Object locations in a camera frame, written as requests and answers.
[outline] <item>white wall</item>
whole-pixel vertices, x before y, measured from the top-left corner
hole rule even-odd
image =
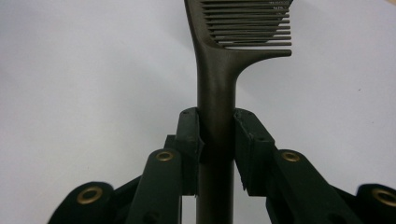
[[[292,57],[244,71],[237,106],[331,184],[396,188],[396,6],[296,0],[290,15]],[[2,223],[45,223],[78,185],[140,175],[196,105],[195,69],[181,0],[1,1]],[[235,180],[234,222],[269,223]]]

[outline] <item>comb teeth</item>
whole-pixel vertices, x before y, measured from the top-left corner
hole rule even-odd
[[[212,39],[224,48],[290,46],[291,1],[201,0]]]

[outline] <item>white backdrop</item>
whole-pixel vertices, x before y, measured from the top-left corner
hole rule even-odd
[[[237,106],[331,184],[396,188],[396,6],[296,0],[290,16],[293,55],[244,71]],[[192,106],[183,1],[0,1],[1,222],[46,223],[73,188],[137,177]],[[269,223],[238,176],[234,223]]]

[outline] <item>brass grommet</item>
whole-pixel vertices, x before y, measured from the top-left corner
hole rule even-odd
[[[157,154],[155,158],[159,161],[170,161],[172,160],[174,155],[169,151],[163,151]]]
[[[384,189],[373,189],[373,196],[381,203],[396,207],[396,195]]]
[[[81,204],[93,203],[102,197],[103,190],[97,186],[89,187],[84,189],[77,196],[77,202]]]
[[[300,160],[300,157],[297,155],[297,153],[289,152],[289,151],[282,153],[282,158],[287,161],[299,161]]]

